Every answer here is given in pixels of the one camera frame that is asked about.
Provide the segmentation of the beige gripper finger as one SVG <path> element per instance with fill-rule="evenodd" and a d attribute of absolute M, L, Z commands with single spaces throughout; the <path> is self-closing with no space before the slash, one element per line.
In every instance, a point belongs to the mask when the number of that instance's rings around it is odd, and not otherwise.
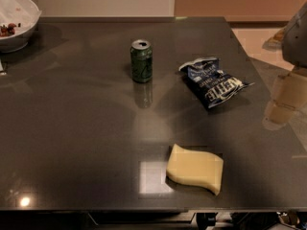
<path fill-rule="evenodd" d="M 300 109 L 307 103 L 307 69 L 295 67 L 278 75 L 272 88 L 272 99 L 289 108 Z"/>
<path fill-rule="evenodd" d="M 268 130 L 279 130 L 294 116 L 296 109 L 270 100 L 265 108 L 262 124 Z"/>

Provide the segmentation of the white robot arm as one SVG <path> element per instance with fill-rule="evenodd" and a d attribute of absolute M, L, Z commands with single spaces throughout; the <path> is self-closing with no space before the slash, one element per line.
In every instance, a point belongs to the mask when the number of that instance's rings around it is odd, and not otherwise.
<path fill-rule="evenodd" d="M 263 126 L 278 130 L 307 103 L 307 3 L 285 27 L 281 42 L 282 57 L 293 65 L 286 75 L 278 75 L 264 113 Z"/>

